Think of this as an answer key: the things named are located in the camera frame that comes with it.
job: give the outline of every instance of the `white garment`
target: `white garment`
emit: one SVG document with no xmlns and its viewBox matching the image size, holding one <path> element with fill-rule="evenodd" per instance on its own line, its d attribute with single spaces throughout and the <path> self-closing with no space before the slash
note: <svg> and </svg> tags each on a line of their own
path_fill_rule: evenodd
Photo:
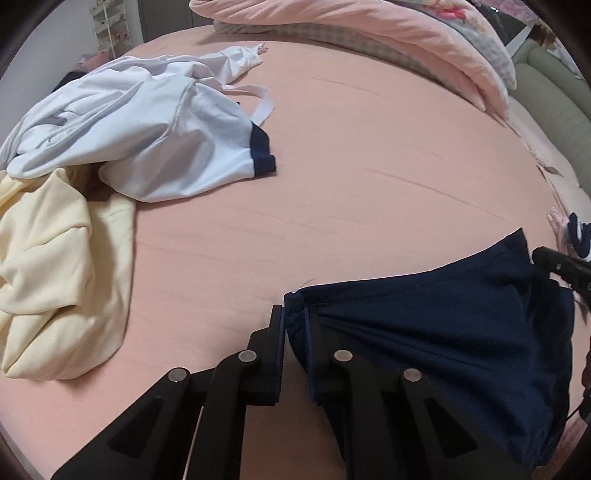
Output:
<svg viewBox="0 0 591 480">
<path fill-rule="evenodd" d="M 255 48 L 203 57 L 123 57 L 36 104 L 0 148 L 0 169 L 32 179 L 57 167 L 106 162 L 101 180 L 143 202 L 188 197 L 255 175 L 251 120 L 223 92 L 263 98 L 266 89 L 227 84 L 261 63 Z"/>
<path fill-rule="evenodd" d="M 69 379 L 121 346 L 135 202 L 87 202 L 63 168 L 0 172 L 0 365 L 10 378 Z"/>
</svg>

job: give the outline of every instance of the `pink blanket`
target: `pink blanket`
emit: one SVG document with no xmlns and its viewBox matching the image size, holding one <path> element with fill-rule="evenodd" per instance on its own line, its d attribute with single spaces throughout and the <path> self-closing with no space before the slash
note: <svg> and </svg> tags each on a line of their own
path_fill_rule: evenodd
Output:
<svg viewBox="0 0 591 480">
<path fill-rule="evenodd" d="M 479 109 L 506 118 L 506 88 L 492 66 L 462 35 L 422 12 L 384 0 L 191 0 L 189 7 L 233 24 L 349 28 L 417 59 Z"/>
</svg>

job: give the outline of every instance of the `gray door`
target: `gray door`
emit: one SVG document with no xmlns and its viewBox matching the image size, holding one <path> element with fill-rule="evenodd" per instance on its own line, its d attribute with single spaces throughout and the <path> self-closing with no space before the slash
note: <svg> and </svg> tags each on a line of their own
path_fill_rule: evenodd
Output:
<svg viewBox="0 0 591 480">
<path fill-rule="evenodd" d="M 167 33 L 213 23 L 189 9 L 189 0 L 138 0 L 144 41 Z"/>
</svg>

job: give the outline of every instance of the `pink bed sheet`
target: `pink bed sheet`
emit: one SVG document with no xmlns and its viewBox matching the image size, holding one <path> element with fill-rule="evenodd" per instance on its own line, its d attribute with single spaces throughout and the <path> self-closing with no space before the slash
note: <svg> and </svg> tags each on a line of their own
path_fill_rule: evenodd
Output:
<svg viewBox="0 0 591 480">
<path fill-rule="evenodd" d="M 402 68 L 312 42 L 210 27 L 137 48 L 204 54 L 268 41 L 241 84 L 270 89 L 276 176 L 139 207 L 125 343 L 67 382 L 0 380 L 0 423 L 46 479 L 170 368 L 198 371 L 246 346 L 302 286 L 410 274 L 523 227 L 554 247 L 556 201 L 519 138 Z M 239 98 L 252 111 L 256 100 Z M 589 332 L 577 317 L 573 404 Z M 244 480 L 342 480 L 322 411 L 292 355 L 276 408 L 250 408 Z"/>
</svg>

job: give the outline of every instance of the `dark blue fabric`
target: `dark blue fabric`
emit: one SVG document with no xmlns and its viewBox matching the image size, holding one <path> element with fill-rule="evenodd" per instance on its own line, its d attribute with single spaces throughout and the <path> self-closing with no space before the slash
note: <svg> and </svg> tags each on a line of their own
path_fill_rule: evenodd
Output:
<svg viewBox="0 0 591 480">
<path fill-rule="evenodd" d="M 251 131 L 251 157 L 254 162 L 255 177 L 277 170 L 275 157 L 269 152 L 269 136 L 255 124 L 252 124 Z"/>
<path fill-rule="evenodd" d="M 530 263 L 521 230 L 430 272 L 285 295 L 290 343 L 304 367 L 311 305 L 343 348 L 427 374 L 525 468 L 550 460 L 568 415 L 574 302 Z"/>
<path fill-rule="evenodd" d="M 591 251 L 591 223 L 581 223 L 581 238 L 579 239 L 579 217 L 576 213 L 571 213 L 567 229 L 574 251 L 579 258 L 586 258 Z"/>
</svg>

